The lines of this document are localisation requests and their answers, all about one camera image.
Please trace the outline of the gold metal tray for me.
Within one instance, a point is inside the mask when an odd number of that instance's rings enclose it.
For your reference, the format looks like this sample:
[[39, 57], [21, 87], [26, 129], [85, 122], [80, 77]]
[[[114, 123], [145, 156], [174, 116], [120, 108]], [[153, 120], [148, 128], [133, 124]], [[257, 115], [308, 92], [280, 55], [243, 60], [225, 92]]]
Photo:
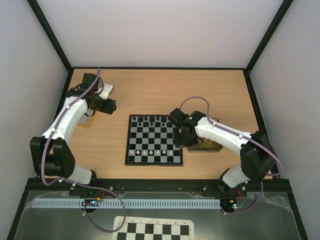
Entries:
[[[190, 130], [195, 130], [195, 118], [192, 116], [188, 116], [186, 119], [187, 126], [185, 128], [188, 128]], [[187, 150], [189, 152], [219, 152], [223, 146], [215, 141], [212, 141], [208, 138], [198, 136], [198, 144], [187, 147]]]

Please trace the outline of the black grey chess board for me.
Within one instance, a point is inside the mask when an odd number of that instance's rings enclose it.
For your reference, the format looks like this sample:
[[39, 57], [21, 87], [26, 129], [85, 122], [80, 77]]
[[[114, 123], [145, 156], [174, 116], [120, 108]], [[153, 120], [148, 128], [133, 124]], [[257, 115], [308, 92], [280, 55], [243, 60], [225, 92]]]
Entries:
[[131, 114], [128, 121], [128, 133], [125, 162], [126, 166], [179, 166], [183, 165], [183, 150], [174, 145], [174, 129], [168, 115]]

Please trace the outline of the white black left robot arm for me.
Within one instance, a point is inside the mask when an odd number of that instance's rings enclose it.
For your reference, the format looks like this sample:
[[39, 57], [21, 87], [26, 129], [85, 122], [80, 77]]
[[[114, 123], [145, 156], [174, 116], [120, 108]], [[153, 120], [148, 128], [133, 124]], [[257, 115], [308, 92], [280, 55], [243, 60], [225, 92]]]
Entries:
[[33, 167], [45, 186], [59, 181], [73, 185], [89, 185], [96, 175], [93, 170], [76, 163], [69, 147], [69, 141], [77, 124], [89, 112], [111, 115], [117, 109], [116, 101], [109, 98], [114, 86], [105, 84], [101, 70], [96, 74], [85, 73], [82, 82], [70, 88], [62, 109], [52, 125], [30, 141]]

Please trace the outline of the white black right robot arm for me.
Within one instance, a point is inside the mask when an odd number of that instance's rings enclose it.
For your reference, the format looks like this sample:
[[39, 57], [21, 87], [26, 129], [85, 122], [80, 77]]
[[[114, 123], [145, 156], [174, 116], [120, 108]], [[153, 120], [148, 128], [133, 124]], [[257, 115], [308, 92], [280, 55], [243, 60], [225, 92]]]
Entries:
[[218, 179], [217, 189], [229, 196], [245, 182], [262, 182], [278, 158], [268, 137], [261, 131], [249, 133], [221, 124], [206, 114], [194, 111], [188, 115], [175, 108], [168, 116], [177, 127], [173, 143], [178, 148], [190, 147], [200, 138], [216, 142], [240, 156], [240, 165], [225, 170]]

